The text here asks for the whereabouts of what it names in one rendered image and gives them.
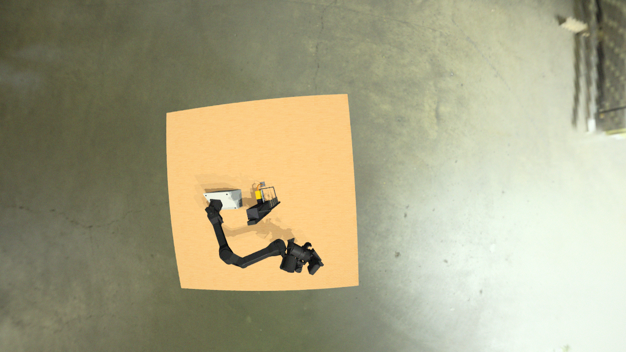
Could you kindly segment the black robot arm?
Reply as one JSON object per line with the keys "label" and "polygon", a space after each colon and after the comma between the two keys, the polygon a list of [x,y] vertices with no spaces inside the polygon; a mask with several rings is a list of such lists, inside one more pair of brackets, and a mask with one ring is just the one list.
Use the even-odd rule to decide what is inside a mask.
{"label": "black robot arm", "polygon": [[[233,253],[232,249],[228,246],[225,238],[225,234],[222,230],[222,216],[220,211],[222,209],[221,199],[210,199],[209,207],[206,207],[206,216],[213,225],[213,230],[217,241],[219,243],[219,258],[226,264],[232,264],[244,269],[249,265],[260,262],[263,259],[270,258],[272,256],[282,256],[282,262],[280,263],[280,269],[290,273],[301,273],[303,265],[306,265],[302,260],[297,260],[302,247],[294,243],[294,239],[288,239],[288,247],[286,248],[285,242],[282,239],[276,239],[269,243],[269,245],[257,252],[244,256],[238,256]],[[287,253],[286,253],[287,250]]]}

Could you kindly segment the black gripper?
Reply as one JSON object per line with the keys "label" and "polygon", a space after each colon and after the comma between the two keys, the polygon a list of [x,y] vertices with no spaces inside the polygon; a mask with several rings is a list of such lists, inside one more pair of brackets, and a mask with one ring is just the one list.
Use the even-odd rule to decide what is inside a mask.
{"label": "black gripper", "polygon": [[308,262],[307,269],[309,271],[309,274],[314,275],[316,271],[320,268],[320,266],[323,266],[324,264],[321,262],[322,260],[316,253],[314,248],[312,248],[311,250],[307,249],[311,246],[312,245],[310,242],[304,243],[304,245],[302,246],[302,252],[300,253],[299,257],[297,257],[297,260],[302,260],[305,263]]}

